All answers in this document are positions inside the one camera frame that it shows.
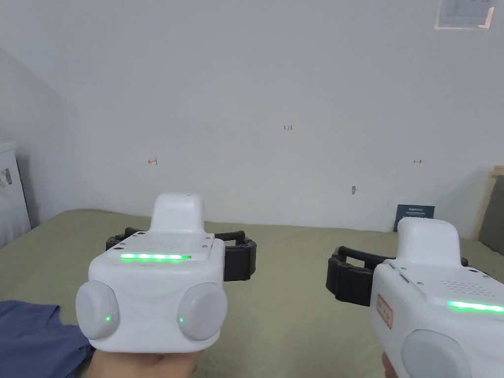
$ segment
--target green led light strip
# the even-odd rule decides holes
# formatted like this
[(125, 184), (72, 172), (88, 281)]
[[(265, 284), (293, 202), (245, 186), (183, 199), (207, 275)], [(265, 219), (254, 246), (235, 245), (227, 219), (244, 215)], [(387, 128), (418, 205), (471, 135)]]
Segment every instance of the green led light strip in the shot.
[(151, 261), (162, 261), (162, 260), (190, 260), (191, 256), (187, 255), (159, 255), (159, 254), (121, 254), (121, 259), (125, 260), (151, 260)]
[(448, 306), (456, 307), (461, 310), (474, 310), (479, 312), (504, 312), (504, 307), (491, 304), (449, 301)]

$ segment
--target white appliance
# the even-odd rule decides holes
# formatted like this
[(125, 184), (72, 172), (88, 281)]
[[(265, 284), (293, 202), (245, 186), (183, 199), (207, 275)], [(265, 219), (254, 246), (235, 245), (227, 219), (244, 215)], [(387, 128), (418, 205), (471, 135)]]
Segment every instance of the white appliance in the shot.
[(151, 227), (96, 257), (77, 320), (107, 352), (185, 353), (219, 338), (227, 314), (225, 245), (203, 227), (197, 195), (163, 194)]
[(397, 259), (374, 270), (371, 322), (400, 378), (504, 374), (504, 285), (461, 264), (447, 222), (404, 218)]
[(0, 141), (0, 247), (30, 230), (15, 148)]

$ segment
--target blue cloth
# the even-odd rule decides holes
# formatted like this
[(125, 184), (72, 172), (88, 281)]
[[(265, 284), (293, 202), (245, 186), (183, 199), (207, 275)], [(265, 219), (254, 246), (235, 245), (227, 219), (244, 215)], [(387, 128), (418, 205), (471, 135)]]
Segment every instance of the blue cloth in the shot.
[(59, 306), (0, 301), (0, 377), (73, 377), (93, 352), (78, 326), (61, 323)]

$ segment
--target dark blue card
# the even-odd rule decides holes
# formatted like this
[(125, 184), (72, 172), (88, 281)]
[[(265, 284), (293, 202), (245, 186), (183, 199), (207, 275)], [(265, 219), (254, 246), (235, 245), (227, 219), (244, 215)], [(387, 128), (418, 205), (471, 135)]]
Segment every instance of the dark blue card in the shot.
[(405, 217), (434, 218), (434, 206), (421, 205), (397, 205), (396, 222), (394, 232), (397, 232), (399, 221)]

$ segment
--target green bedsheet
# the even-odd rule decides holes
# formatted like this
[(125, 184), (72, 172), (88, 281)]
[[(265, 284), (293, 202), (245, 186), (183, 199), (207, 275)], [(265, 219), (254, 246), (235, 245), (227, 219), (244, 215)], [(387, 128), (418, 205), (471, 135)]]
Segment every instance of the green bedsheet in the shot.
[[(0, 300), (59, 304), (61, 320), (76, 324), (75, 295), (107, 238), (149, 224), (147, 217), (96, 210), (54, 217), (0, 249)], [(340, 245), (392, 257), (397, 235), (206, 223), (208, 232), (240, 229), (258, 244), (257, 271), (248, 282), (225, 284), (228, 316), (195, 377), (383, 378), (369, 309), (339, 303), (325, 289), (327, 259)], [(503, 256), (468, 240), (462, 255), (504, 280)]]

